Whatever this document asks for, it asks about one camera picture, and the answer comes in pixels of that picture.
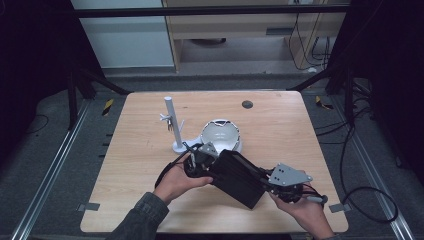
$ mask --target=sleeve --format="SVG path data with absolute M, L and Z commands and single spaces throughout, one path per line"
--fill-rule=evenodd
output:
M 106 239 L 153 240 L 168 212 L 168 207 L 159 197 L 147 192 Z

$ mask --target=person's left hand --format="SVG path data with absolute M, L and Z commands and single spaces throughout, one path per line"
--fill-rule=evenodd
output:
M 169 169 L 153 191 L 153 194 L 162 199 L 167 205 L 188 190 L 203 187 L 213 181 L 212 177 L 189 178 L 187 176 L 184 172 L 183 161 L 189 156 L 190 154 L 186 154 L 174 167 Z

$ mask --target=floor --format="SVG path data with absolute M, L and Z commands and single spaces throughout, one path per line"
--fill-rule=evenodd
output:
M 325 41 L 318 42 L 315 53 L 323 53 Z M 321 71 L 325 65 L 310 56 L 316 63 L 310 69 L 299 70 L 293 64 L 284 39 L 227 39 L 186 40 L 181 56 L 181 68 L 173 73 L 148 73 L 141 77 L 110 78 L 110 81 L 135 91 L 202 90 L 202 89 L 281 89 L 295 86 Z M 312 85 L 302 92 L 311 121 L 317 133 L 329 129 L 329 124 L 344 121 L 343 94 L 327 96 L 323 91 L 326 80 Z M 96 181 L 108 142 L 119 118 L 125 96 L 117 96 L 100 85 L 95 85 L 98 95 L 93 101 L 79 98 L 79 108 L 87 109 L 81 130 L 72 140 L 72 148 L 61 150 L 67 139 L 68 124 L 66 92 L 60 92 L 41 101 L 38 115 L 30 127 L 31 132 L 23 139 L 11 156 L 14 165 L 0 182 L 0 239 L 9 239 L 23 224 L 30 230 L 33 239 L 102 239 L 104 234 L 86 234 L 79 230 L 83 212 L 80 204 L 88 202 Z M 316 96 L 321 96 L 324 105 L 334 110 L 317 106 Z M 105 102 L 114 98 L 114 105 L 107 117 L 101 116 Z M 366 102 L 358 102 L 357 109 L 367 109 Z M 400 215 L 391 224 L 381 224 L 361 215 L 357 210 L 346 213 L 350 228 L 345 239 L 424 239 L 424 189 L 408 169 L 396 167 L 395 156 L 388 147 L 384 135 L 372 112 L 364 112 L 356 119 L 354 135 L 346 148 L 343 144 L 347 128 L 332 134 L 318 136 L 333 181 L 341 196 L 344 191 L 341 179 L 348 189 L 369 185 L 378 187 L 394 197 Z M 62 151 L 63 162 L 54 165 L 56 153 Z M 339 166 L 344 159 L 344 172 Z M 57 172 L 45 195 L 37 192 L 46 173 L 52 167 Z M 355 203 L 365 212 L 377 214 L 378 218 L 391 216 L 394 207 L 390 201 L 370 192 L 353 196 Z M 38 202 L 39 207 L 31 202 Z M 22 222 L 25 213 L 31 212 L 36 219 Z M 305 239 L 304 234 L 293 234 L 293 239 Z

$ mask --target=white bowl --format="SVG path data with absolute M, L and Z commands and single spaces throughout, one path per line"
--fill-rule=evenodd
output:
M 212 142 L 218 154 L 222 150 L 237 150 L 240 146 L 240 131 L 237 126 L 226 119 L 208 122 L 200 135 L 202 143 Z

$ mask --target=black floor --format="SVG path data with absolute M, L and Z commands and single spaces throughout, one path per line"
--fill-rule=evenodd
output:
M 160 78 L 113 80 L 120 86 L 133 91 L 158 90 L 229 90 L 229 89 L 284 89 L 302 82 L 306 76 L 296 75 L 246 75 L 246 76 L 203 76 L 196 79 Z M 120 96 L 110 90 L 96 86 L 98 94 L 95 100 L 89 101 L 87 115 L 75 139 L 60 174 L 41 209 L 37 221 L 33 225 L 31 236 L 41 239 L 66 239 L 72 236 L 94 238 L 105 234 L 86 234 L 81 232 L 79 224 L 83 213 L 76 211 L 79 204 L 88 202 L 97 174 L 101 167 L 103 156 L 107 152 L 110 134 L 119 118 L 125 102 L 125 96 Z M 322 133 L 340 125 L 342 114 L 336 109 L 330 110 L 318 106 L 315 97 L 319 95 L 324 104 L 337 107 L 340 96 L 326 96 L 321 88 L 311 88 L 303 93 L 305 105 L 310 114 L 317 133 Z M 108 116 L 102 116 L 104 105 L 108 99 L 114 99 L 114 104 Z M 366 102 L 358 102 L 360 111 L 368 107 Z M 14 165 L 0 183 L 1 219 L 0 236 L 13 233 L 19 224 L 38 186 L 43 180 L 52 160 L 63 141 L 68 126 L 67 94 L 60 92 L 44 99 L 38 108 L 28 134 L 13 155 Z M 387 186 L 396 201 L 415 239 L 424 239 L 424 212 L 421 206 L 424 200 L 422 185 L 409 169 L 398 168 L 395 156 L 388 147 L 378 123 L 370 119 L 372 112 L 365 111 L 356 118 L 355 134 L 360 137 L 361 144 L 366 148 L 372 159 L 372 164 L 379 173 L 381 180 Z M 340 197 L 344 196 L 341 188 L 339 164 L 347 128 L 342 127 L 334 133 L 319 136 L 321 148 L 330 169 L 336 189 Z M 348 190 L 358 186 L 370 186 L 369 176 L 358 156 L 354 138 L 347 144 L 343 158 L 343 179 Z M 352 196 L 363 211 L 376 218 L 385 218 L 380 202 L 374 192 L 359 192 Z M 346 213 L 349 230 L 344 233 L 347 239 L 412 239 L 396 236 L 390 224 L 382 224 L 366 218 L 354 209 Z M 304 234 L 292 234 L 293 239 L 304 239 Z

